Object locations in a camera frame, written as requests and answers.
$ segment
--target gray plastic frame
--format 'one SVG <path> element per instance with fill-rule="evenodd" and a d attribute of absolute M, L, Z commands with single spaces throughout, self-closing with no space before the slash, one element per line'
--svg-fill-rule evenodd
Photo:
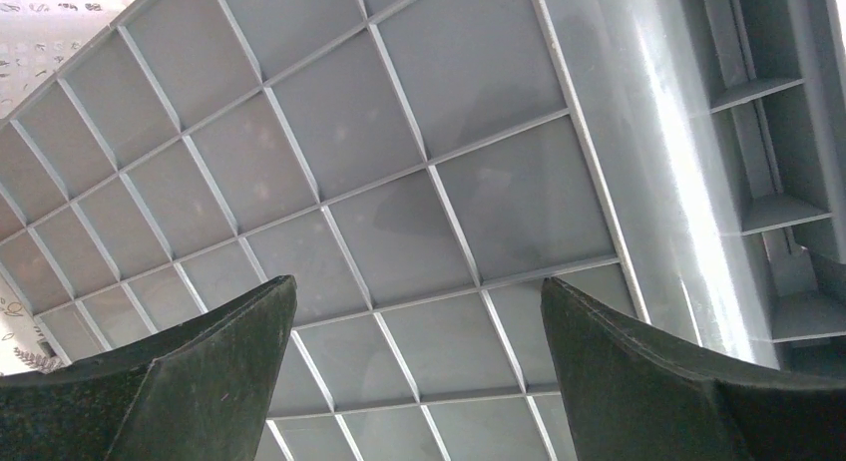
<path fill-rule="evenodd" d="M 264 273 L 263 269 L 261 268 L 260 263 L 257 260 L 257 257 L 252 250 L 247 238 L 259 231 L 267 230 L 272 228 L 276 225 L 282 224 L 289 220 L 292 220 L 297 217 L 304 216 L 306 214 L 310 214 L 313 212 L 320 212 L 321 215 L 324 217 L 326 223 L 330 227 L 330 231 L 334 236 L 335 241 L 341 247 L 341 251 L 344 255 L 344 259 L 347 262 L 350 271 L 353 273 L 355 278 L 356 284 L 358 285 L 365 301 L 366 301 L 366 310 L 352 313 L 352 314 L 345 314 L 340 316 L 332 316 L 326 319 L 311 321 L 307 323 L 302 323 L 297 325 L 294 328 L 294 331 L 291 335 L 291 343 L 295 346 L 295 348 L 300 352 L 302 358 L 305 360 L 306 364 L 308 365 L 309 371 L 313 376 L 316 384 L 320 388 L 323 397 L 326 402 L 327 410 L 325 412 L 317 412 L 307 415 L 300 415 L 300 416 L 282 416 L 282 417 L 271 417 L 267 420 L 267 427 L 269 428 L 270 432 L 273 434 L 273 437 L 278 442 L 279 447 L 282 453 L 285 455 L 287 459 L 293 459 L 293 455 L 291 454 L 290 449 L 288 448 L 282 433 L 279 431 L 277 425 L 274 421 L 284 420 L 284 419 L 296 419 L 299 417 L 320 417 L 320 416 L 331 416 L 333 417 L 341 432 L 344 435 L 344 438 L 349 444 L 349 448 L 353 453 L 353 456 L 356 459 L 362 459 L 361 453 L 357 448 L 355 441 L 350 434 L 349 428 L 344 421 L 345 414 L 352 414 L 352 413 L 360 413 L 360 412 L 369 412 L 369 411 L 377 411 L 383 409 L 395 409 L 395 408 L 402 408 L 402 407 L 417 407 L 423 413 L 426 422 L 429 426 L 431 431 L 432 437 L 435 439 L 441 456 L 443 459 L 451 459 L 448 449 L 443 441 L 443 438 L 438 430 L 438 427 L 429 411 L 429 406 L 438 405 L 443 403 L 455 403 L 455 402 L 463 402 L 463 401 L 483 401 L 483 400 L 496 400 L 496 399 L 511 399 L 511 398 L 520 398 L 525 399 L 527 403 L 527 407 L 532 414 L 533 420 L 535 422 L 536 428 L 539 432 L 541 440 L 543 441 L 544 448 L 550 457 L 550 459 L 559 459 L 560 456 L 565 456 L 564 453 L 556 453 L 555 448 L 553 446 L 553 441 L 551 440 L 550 433 L 548 432 L 544 420 L 541 416 L 541 413 L 538 409 L 536 403 L 536 397 L 538 396 L 551 396 L 551 395 L 558 395 L 558 388 L 556 386 L 529 386 L 527 384 L 526 379 L 524 378 L 523 372 L 520 367 L 520 362 L 517 359 L 517 355 L 514 352 L 514 349 L 511 345 L 511 342 L 508 338 L 505 329 L 503 328 L 502 322 L 499 319 L 499 314 L 497 313 L 496 307 L 494 306 L 493 301 L 491 300 L 489 290 L 502 287 L 506 285 L 516 284 L 532 279 L 537 279 L 539 277 L 544 276 L 551 276 L 551 275 L 561 275 L 570 272 L 575 272 L 579 270 L 590 269 L 594 267 L 601 267 L 607 266 L 611 264 L 620 264 L 623 269 L 623 273 L 626 276 L 630 291 L 633 295 L 634 300 L 634 307 L 637 311 L 638 315 L 648 321 L 648 313 L 645 310 L 645 307 L 638 295 L 638 289 L 635 279 L 635 274 L 631 270 L 631 264 L 629 263 L 629 255 L 626 249 L 625 242 L 623 241 L 620 235 L 620 228 L 619 223 L 617 221 L 614 206 L 611 202 L 609 197 L 608 189 L 605 185 L 604 176 L 602 174 L 602 169 L 598 163 L 597 155 L 592 147 L 592 142 L 590 137 L 587 135 L 587 132 L 584 128 L 584 121 L 581 120 L 579 113 L 578 113 L 578 100 L 575 96 L 575 93 L 572 88 L 572 84 L 570 83 L 570 76 L 568 73 L 567 65 L 564 61 L 564 57 L 560 52 L 559 47 L 556 44 L 556 36 L 555 36 L 555 29 L 552 25 L 550 15 L 548 12 L 548 8 L 546 6 L 545 0 L 532 0 L 533 7 L 536 12 L 536 16 L 540 23 L 540 27 L 542 29 L 543 35 L 545 40 L 547 41 L 547 47 L 550 51 L 550 57 L 552 59 L 553 65 L 556 70 L 556 75 L 559 79 L 560 89 L 562 94 L 567 101 L 567 105 L 569 108 L 557 110 L 553 113 L 549 113 L 548 115 L 544 115 L 542 117 L 538 117 L 534 120 L 526 122 L 524 124 L 509 128 L 501 133 L 496 135 L 483 138 L 481 140 L 477 140 L 469 145 L 461 147 L 459 149 L 453 150 L 449 153 L 444 155 L 440 155 L 437 157 L 431 157 L 427 151 L 427 148 L 423 144 L 422 135 L 420 133 L 420 128 L 417 125 L 415 115 L 412 112 L 411 106 L 408 102 L 408 99 L 404 93 L 403 87 L 400 83 L 399 77 L 397 76 L 396 70 L 393 67 L 391 62 L 390 55 L 388 54 L 387 48 L 385 47 L 384 41 L 382 40 L 381 32 L 379 29 L 379 24 L 392 15 L 400 12 L 405 7 L 413 4 L 418 0 L 398 0 L 387 7 L 379 10 L 376 14 L 368 15 L 367 9 L 365 7 L 364 0 L 357 0 L 359 10 L 361 11 L 362 17 L 365 19 L 364 22 L 356 26 L 351 31 L 345 33 L 344 35 L 340 36 L 339 38 L 333 40 L 329 44 L 325 45 L 324 47 L 318 49 L 311 55 L 308 55 L 300 62 L 294 64 L 293 66 L 289 67 L 288 69 L 284 70 L 283 72 L 276 74 L 272 77 L 265 78 L 262 76 L 261 69 L 259 68 L 258 61 L 253 54 L 252 50 L 250 49 L 246 38 L 244 37 L 243 33 L 241 32 L 240 28 L 238 27 L 238 23 L 233 17 L 231 11 L 228 9 L 227 3 L 225 0 L 216 0 L 217 3 L 222 8 L 223 13 L 226 16 L 226 20 L 231 27 L 231 30 L 236 35 L 236 38 L 243 50 L 244 54 L 246 54 L 247 60 L 251 66 L 252 74 L 255 77 L 255 84 L 256 87 L 247 91 L 245 94 L 241 95 L 237 99 L 233 100 L 232 102 L 226 104 L 224 107 L 220 108 L 219 110 L 215 111 L 212 115 L 205 117 L 204 119 L 200 120 L 199 122 L 184 128 L 181 125 L 180 118 L 177 115 L 177 111 L 170 102 L 168 96 L 165 94 L 164 89 L 158 82 L 156 76 L 154 75 L 152 69 L 146 62 L 145 55 L 142 53 L 141 49 L 139 48 L 138 44 L 136 43 L 133 35 L 128 30 L 127 26 L 134 20 L 134 18 L 142 13 L 145 9 L 151 6 L 151 4 L 155 3 L 157 0 L 138 0 L 135 4 L 133 4 L 127 11 L 125 11 L 121 16 L 116 19 L 113 24 L 109 27 L 104 29 L 97 37 L 95 37 L 94 41 L 92 41 L 86 48 L 80 51 L 80 54 L 72 58 L 61 70 L 58 71 L 51 79 L 49 79 L 45 85 L 43 85 L 40 89 L 38 89 L 33 95 L 31 95 L 28 100 L 22 104 L 21 107 L 16 109 L 12 114 L 9 115 L 5 124 L 9 124 L 26 142 L 28 148 L 35 154 L 38 162 L 43 167 L 43 169 L 47 172 L 52 182 L 56 185 L 59 192 L 61 193 L 62 197 L 64 198 L 64 203 L 52 210 L 50 213 L 46 214 L 43 217 L 39 217 L 36 220 L 28 220 L 24 215 L 24 212 L 18 207 L 17 203 L 13 199 L 13 197 L 6 191 L 2 186 L 0 186 L 0 197 L 9 205 L 11 210 L 14 212 L 16 218 L 20 222 L 22 228 L 19 229 L 17 232 L 12 234 L 11 236 L 7 237 L 6 239 L 0 241 L 0 244 L 4 244 L 11 239 L 14 239 L 17 236 L 24 236 L 28 235 L 32 238 L 35 244 L 38 246 L 41 254 L 47 260 L 50 267 L 55 271 L 58 279 L 62 285 L 62 287 L 67 292 L 67 295 L 71 298 L 70 302 L 62 303 L 58 306 L 50 308 L 46 311 L 36 313 L 36 319 L 39 326 L 45 332 L 45 335 L 51 342 L 51 344 L 56 349 L 57 353 L 62 356 L 66 362 L 70 362 L 70 358 L 65 350 L 62 348 L 61 343 L 58 342 L 56 337 L 50 331 L 49 327 L 44 322 L 44 316 L 49 315 L 51 313 L 58 313 L 60 310 L 73 307 L 77 309 L 83 319 L 89 325 L 92 333 L 96 337 L 97 342 L 100 344 L 100 347 L 104 350 L 112 349 L 113 346 L 108 341 L 107 337 L 104 335 L 103 331 L 95 322 L 94 318 L 91 316 L 91 313 L 88 311 L 88 308 L 85 305 L 85 301 L 90 299 L 94 296 L 97 296 L 101 293 L 104 293 L 113 288 L 121 289 L 126 297 L 131 302 L 133 308 L 138 313 L 141 321 L 143 322 L 144 326 L 150 331 L 150 333 L 157 332 L 157 328 L 153 323 L 151 317 L 144 309 L 142 304 L 139 302 L 138 297 L 133 292 L 132 288 L 130 287 L 130 283 L 136 279 L 139 279 L 143 276 L 146 276 L 151 273 L 158 272 L 163 269 L 172 268 L 178 274 L 180 280 L 185 285 L 186 290 L 191 295 L 192 300 L 197 306 L 197 309 L 200 313 L 205 313 L 209 309 L 206 307 L 204 301 L 198 294 L 198 291 L 194 288 L 191 280 L 186 274 L 185 269 L 183 268 L 183 263 L 193 259 L 194 257 L 200 256 L 204 253 L 210 252 L 216 248 L 224 246 L 233 240 L 235 240 L 238 245 L 242 248 L 246 258 L 249 260 L 249 263 L 252 269 L 255 271 L 255 274 L 258 276 L 260 281 L 266 281 L 267 275 Z M 307 161 L 305 160 L 304 155 L 302 154 L 301 149 L 298 146 L 296 141 L 296 136 L 291 129 L 289 123 L 285 119 L 284 114 L 282 113 L 281 108 L 279 107 L 278 102 L 276 101 L 276 96 L 272 91 L 272 87 L 277 84 L 278 82 L 286 79 L 287 77 L 301 71 L 305 67 L 312 64 L 314 61 L 318 60 L 325 54 L 331 52 L 338 46 L 340 46 L 343 42 L 351 39 L 352 37 L 360 34 L 365 33 L 367 36 L 373 41 L 375 46 L 377 47 L 378 54 L 380 56 L 381 62 L 384 65 L 384 68 L 387 70 L 389 74 L 393 89 L 395 91 L 395 95 L 397 96 L 400 105 L 403 109 L 406 122 L 409 125 L 409 128 L 414 136 L 414 140 L 416 143 L 416 147 L 418 153 L 422 159 L 422 162 L 418 163 L 414 167 L 406 169 L 402 172 L 397 174 L 392 174 L 388 177 L 385 177 L 381 180 L 376 182 L 367 184 L 363 187 L 360 187 L 356 190 L 348 192 L 346 194 L 331 198 L 325 199 L 321 196 L 319 189 L 317 188 L 317 183 L 314 179 L 314 175 L 311 173 L 311 170 L 308 166 Z M 65 79 L 65 76 L 72 73 L 72 71 L 85 60 L 86 54 L 90 54 L 96 50 L 96 48 L 105 43 L 108 38 L 112 34 L 118 34 L 118 36 L 123 40 L 124 43 L 132 51 L 132 54 L 140 67 L 142 68 L 144 75 L 152 86 L 153 90 L 155 91 L 159 102 L 165 107 L 168 117 L 171 123 L 179 128 L 179 133 L 171 138 L 169 141 L 165 142 L 164 144 L 158 146 L 157 148 L 153 149 L 152 151 L 146 153 L 145 155 L 137 158 L 136 160 L 120 166 L 118 158 L 116 157 L 115 153 L 113 152 L 112 148 L 106 143 L 102 134 L 100 134 L 97 126 L 92 121 L 91 117 L 88 115 L 86 107 L 83 103 L 79 100 L 77 95 L 74 92 L 74 89 Z M 100 149 L 106 156 L 106 159 L 109 161 L 113 173 L 108 176 L 106 179 L 102 180 L 101 182 L 93 185 L 87 190 L 84 190 L 78 194 L 72 194 L 62 179 L 62 177 L 57 172 L 56 168 L 51 164 L 48 158 L 41 152 L 39 147 L 33 142 L 32 138 L 27 133 L 27 130 L 24 126 L 18 122 L 17 117 L 25 113 L 25 111 L 32 105 L 34 105 L 40 97 L 42 97 L 47 90 L 51 88 L 58 88 L 62 91 L 62 93 L 67 96 L 68 100 L 71 101 L 74 108 L 81 116 L 82 121 L 85 123 L 86 127 L 91 131 L 93 134 L 94 140 L 97 142 Z M 229 111 L 233 110 L 234 108 L 238 107 L 243 102 L 251 99 L 253 96 L 264 94 L 269 100 L 270 103 L 279 117 L 279 121 L 282 124 L 285 134 L 287 135 L 288 140 L 293 146 L 294 152 L 297 155 L 297 159 L 300 163 L 302 171 L 305 173 L 306 178 L 308 180 L 309 187 L 311 189 L 311 194 L 313 196 L 314 205 L 309 207 L 308 209 L 299 211 L 293 215 L 288 217 L 284 217 L 280 220 L 264 224 L 261 227 L 258 227 L 253 230 L 249 231 L 239 231 L 237 222 L 235 217 L 227 205 L 226 200 L 221 194 L 220 188 L 216 185 L 213 177 L 210 174 L 209 168 L 207 167 L 203 157 L 200 155 L 200 152 L 197 149 L 197 146 L 194 144 L 192 140 L 192 134 L 197 132 L 199 129 L 207 126 L 208 124 L 212 123 L 213 121 L 217 120 L 224 114 L 228 113 Z M 596 192 L 599 195 L 599 201 L 603 212 L 606 217 L 606 221 L 610 228 L 610 233 L 612 236 L 612 240 L 614 243 L 614 247 L 619 254 L 616 255 L 605 255 L 594 257 L 590 259 L 584 259 L 581 261 L 570 262 L 565 264 L 560 264 L 556 266 L 550 266 L 547 268 L 532 270 L 525 273 L 519 273 L 516 275 L 505 276 L 496 279 L 483 279 L 479 269 L 477 267 L 474 255 L 471 251 L 471 248 L 467 242 L 466 236 L 464 235 L 463 228 L 458 221 L 456 216 L 455 210 L 449 200 L 449 196 L 444 188 L 443 182 L 441 180 L 438 166 L 442 163 L 455 159 L 459 156 L 468 154 L 475 150 L 479 150 L 481 148 L 490 146 L 495 144 L 499 141 L 507 139 L 511 136 L 523 133 L 525 131 L 531 130 L 533 128 L 539 127 L 545 123 L 558 120 L 564 117 L 569 117 L 573 126 L 576 129 L 577 136 L 579 138 L 580 145 L 582 147 L 588 169 L 591 174 L 591 178 L 596 189 Z M 207 246 L 203 249 L 194 251 L 192 253 L 186 254 L 184 256 L 175 256 L 172 247 L 170 246 L 167 238 L 165 237 L 162 228 L 160 227 L 159 222 L 154 218 L 151 213 L 150 208 L 145 203 L 144 199 L 141 197 L 138 188 L 136 187 L 134 181 L 130 178 L 129 172 L 139 166 L 140 164 L 146 162 L 147 160 L 151 159 L 155 155 L 163 152 L 167 148 L 175 145 L 183 143 L 188 148 L 189 153 L 191 154 L 192 158 L 194 159 L 197 167 L 203 176 L 205 182 L 208 184 L 208 188 L 211 191 L 215 202 L 217 203 L 219 209 L 224 214 L 228 227 L 231 231 L 231 235 L 220 242 L 214 243 L 210 246 Z M 352 258 L 349 248 L 346 245 L 346 241 L 344 240 L 343 235 L 338 228 L 337 223 L 335 222 L 334 216 L 332 214 L 331 207 L 333 204 L 337 202 L 341 202 L 343 200 L 349 199 L 354 197 L 358 194 L 364 193 L 371 189 L 383 186 L 395 180 L 398 180 L 402 177 L 407 175 L 417 173 L 417 172 L 425 172 L 428 176 L 432 186 L 435 189 L 435 193 L 437 194 L 438 200 L 444 210 L 444 213 L 447 216 L 447 220 L 449 222 L 450 228 L 455 236 L 459 247 L 461 249 L 461 253 L 463 255 L 464 261 L 467 264 L 468 270 L 470 272 L 473 285 L 466 288 L 457 288 L 449 290 L 448 292 L 438 293 L 434 295 L 427 295 L 423 297 L 417 297 L 415 299 L 404 300 L 398 303 L 393 303 L 387 306 L 376 306 L 370 296 L 369 289 L 359 271 L 355 261 Z M 100 239 L 97 232 L 92 227 L 91 222 L 88 220 L 86 214 L 80 207 L 80 202 L 85 199 L 86 196 L 93 193 L 97 189 L 103 187 L 104 185 L 117 182 L 123 184 L 124 188 L 129 192 L 133 201 L 138 205 L 139 210 L 141 211 L 146 223 L 150 226 L 150 229 L 155 234 L 157 241 L 161 244 L 163 251 L 168 255 L 168 262 L 157 266 L 152 269 L 145 270 L 141 273 L 135 274 L 130 277 L 122 278 L 121 273 L 115 263 L 115 261 L 111 258 L 109 251 L 106 249 L 103 241 Z M 91 240 L 94 242 L 94 246 L 96 247 L 99 255 L 103 258 L 106 262 L 106 265 L 109 268 L 109 272 L 111 276 L 114 278 L 114 282 L 110 283 L 108 286 L 105 286 L 101 289 L 92 291 L 90 293 L 86 293 L 84 295 L 78 295 L 75 292 L 71 281 L 69 280 L 68 276 L 62 271 L 59 263 L 56 261 L 55 256 L 50 252 L 47 248 L 47 245 L 41 238 L 41 235 L 38 232 L 38 228 L 46 221 L 53 218 L 56 214 L 61 212 L 62 210 L 70 209 L 74 215 L 78 218 L 80 224 L 85 229 L 85 232 L 88 236 L 91 237 Z M 9 272 L 6 270 L 5 267 L 0 265 L 0 274 L 3 274 L 12 285 L 13 289 L 15 290 L 16 294 L 22 299 L 26 300 L 26 296 L 24 292 L 17 286 L 14 281 L 14 278 L 10 276 Z M 395 310 L 401 309 L 407 306 L 418 305 L 422 303 L 427 303 L 430 301 L 435 301 L 439 299 L 444 299 L 448 297 L 453 297 L 461 294 L 469 294 L 469 293 L 478 293 L 485 305 L 485 308 L 488 312 L 488 315 L 496 329 L 496 332 L 499 336 L 499 341 L 508 357 L 509 363 L 511 365 L 511 369 L 518 380 L 518 389 L 514 391 L 505 391 L 505 392 L 462 392 L 462 393 L 452 393 L 447 395 L 437 395 L 437 396 L 422 396 L 420 390 L 417 388 L 417 384 L 414 380 L 414 377 L 411 374 L 410 369 L 408 368 L 407 363 L 403 359 L 403 354 L 400 352 L 399 348 L 396 345 L 396 341 L 393 339 L 393 335 L 388 328 L 387 323 L 385 322 L 382 313 L 387 310 Z M 373 319 L 376 321 L 377 325 L 379 326 L 382 335 L 384 336 L 386 342 L 391 348 L 394 356 L 396 357 L 396 361 L 399 364 L 405 379 L 411 388 L 413 394 L 413 402 L 411 403 L 388 403 L 388 404 L 381 404 L 376 406 L 367 406 L 362 408 L 345 408 L 345 409 L 338 409 L 335 402 L 333 401 L 332 394 L 330 393 L 326 383 L 323 381 L 323 377 L 317 367 L 315 366 L 305 344 L 303 343 L 300 335 L 299 330 L 306 329 L 312 326 L 330 324 L 333 322 L 351 319 L 355 317 L 361 316 L 372 316 Z"/>
<path fill-rule="evenodd" d="M 786 346 L 846 332 L 840 278 L 824 267 L 843 261 L 843 45 L 835 0 L 762 1 L 705 0 L 729 87 L 711 113 L 732 117 L 741 234 L 766 245 L 771 339 Z"/>

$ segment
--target patterned wallpaper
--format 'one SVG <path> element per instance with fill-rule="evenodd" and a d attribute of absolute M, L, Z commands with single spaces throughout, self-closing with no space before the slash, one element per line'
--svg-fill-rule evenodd
<path fill-rule="evenodd" d="M 133 0 L 0 0 L 0 118 Z"/>

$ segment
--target gray plastic surface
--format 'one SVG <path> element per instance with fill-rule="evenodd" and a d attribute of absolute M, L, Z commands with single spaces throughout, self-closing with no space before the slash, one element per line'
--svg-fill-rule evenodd
<path fill-rule="evenodd" d="M 823 2 L 140 0 L 0 122 L 0 272 L 74 359 L 294 274 L 262 455 L 570 459 L 540 279 L 769 365 L 846 299 Z"/>
<path fill-rule="evenodd" d="M 846 304 L 817 292 L 778 300 L 772 321 L 774 342 L 846 335 Z"/>
<path fill-rule="evenodd" d="M 261 439 L 258 441 L 258 451 L 255 453 L 255 461 L 278 461 L 284 458 L 282 450 L 273 438 L 273 433 L 266 425 L 261 431 Z"/>

